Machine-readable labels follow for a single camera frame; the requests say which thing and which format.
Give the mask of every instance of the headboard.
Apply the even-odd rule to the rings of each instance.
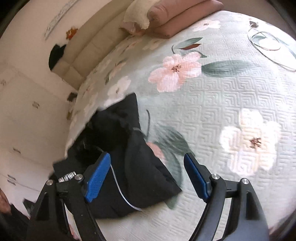
[[[100,61],[129,34],[119,28],[133,0],[112,0],[95,13],[65,47],[52,72],[76,90]]]

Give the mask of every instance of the floral bedspread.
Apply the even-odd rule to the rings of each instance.
[[[283,65],[295,64],[296,42],[264,21],[220,11],[169,40],[148,36],[122,41],[81,86],[67,148],[96,109],[135,92],[147,144],[183,193],[165,204],[115,221],[98,221],[107,240],[188,240],[205,204],[183,166],[186,152],[227,180],[247,177],[269,226],[294,209],[296,196],[296,75],[263,56],[273,51]],[[216,238],[223,233],[227,209]]]

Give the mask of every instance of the silver bolt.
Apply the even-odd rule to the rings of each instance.
[[[75,179],[76,180],[81,180],[83,178],[83,175],[82,174],[77,174],[76,176],[75,176]]]
[[[54,183],[53,180],[48,180],[48,181],[46,182],[46,185],[50,186],[50,185],[52,185],[53,183]]]
[[[246,178],[243,178],[243,179],[242,179],[242,183],[243,183],[243,184],[249,184],[249,180],[246,179]]]
[[[215,180],[218,180],[220,178],[220,176],[216,173],[212,174],[212,178]]]

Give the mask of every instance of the flower center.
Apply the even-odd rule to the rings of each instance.
[[[180,72],[179,69],[180,69],[181,67],[182,67],[182,66],[181,66],[180,64],[177,64],[177,65],[175,65],[174,67],[172,67],[171,70],[172,70],[173,72]]]
[[[256,150],[256,148],[257,147],[261,147],[261,138],[253,138],[253,139],[251,139],[250,140],[250,142],[251,142],[251,148],[253,148],[253,149],[255,149]]]

